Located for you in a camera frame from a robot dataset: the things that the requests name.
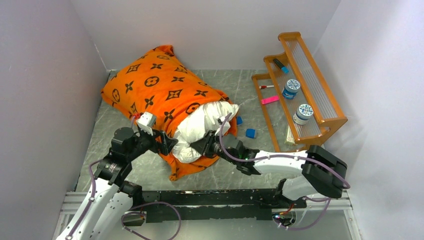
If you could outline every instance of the white fabric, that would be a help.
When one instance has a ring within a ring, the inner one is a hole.
[[[239,111],[239,106],[229,104],[226,101],[209,102],[199,106],[192,114],[186,117],[176,128],[174,138],[178,143],[173,147],[172,154],[180,162],[188,164],[201,157],[190,144],[203,138],[209,130],[218,130],[218,119],[232,113],[231,120]],[[226,125],[223,131],[226,133],[230,125]]]

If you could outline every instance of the orange pillow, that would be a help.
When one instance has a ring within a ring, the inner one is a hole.
[[[227,101],[228,96],[203,82],[178,61],[173,46],[162,45],[124,67],[101,90],[104,101],[127,118],[145,111],[156,116],[157,130],[172,137],[178,125],[200,105]],[[230,122],[229,133],[237,134],[236,118]],[[219,157],[200,157],[192,163],[181,163],[172,153],[160,156],[171,166],[169,179],[200,172]]]

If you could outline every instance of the small white box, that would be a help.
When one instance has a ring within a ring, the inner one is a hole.
[[[139,119],[135,121],[141,130],[153,136],[152,127],[156,122],[156,116],[150,112],[144,112]]]
[[[293,137],[293,133],[292,133],[292,130],[290,129],[290,126],[289,125],[287,125],[287,130],[285,131],[284,144],[291,145],[291,146],[296,146],[297,145],[295,143],[295,138]]]

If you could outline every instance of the metal floor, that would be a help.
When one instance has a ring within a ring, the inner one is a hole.
[[[224,91],[229,98],[240,106],[238,112],[243,124],[238,127],[237,137],[249,148],[274,152],[271,137],[263,116],[258,96],[256,94],[252,75],[266,73],[266,70],[194,70],[202,80],[216,89]],[[272,85],[264,80],[261,85]],[[274,88],[262,90],[264,98],[276,95]],[[278,102],[267,104],[267,109],[274,125],[277,138],[284,143],[287,120]],[[130,121],[117,109],[101,102],[91,141],[85,156],[79,177],[77,192],[86,192],[90,187],[88,165],[103,158],[111,145],[111,139],[116,129],[129,126]],[[245,137],[247,128],[257,130],[257,138]],[[282,151],[294,149],[293,146],[280,145]],[[235,169],[229,162],[220,159],[211,167],[184,176],[177,181],[170,181],[168,176],[171,168],[158,155],[148,152],[132,162],[132,172],[127,180],[141,185],[144,190],[214,190],[214,189],[250,189],[274,188],[278,182],[290,175],[271,173],[265,175],[247,176]]]

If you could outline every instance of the pink eraser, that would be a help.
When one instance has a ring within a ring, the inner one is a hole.
[[[278,100],[279,100],[278,96],[275,95],[275,96],[272,96],[272,97],[264,98],[264,99],[261,100],[261,102],[262,102],[263,105],[265,105],[265,104],[269,104],[269,103],[272,103],[272,102],[275,102],[275,101],[278,101]]]

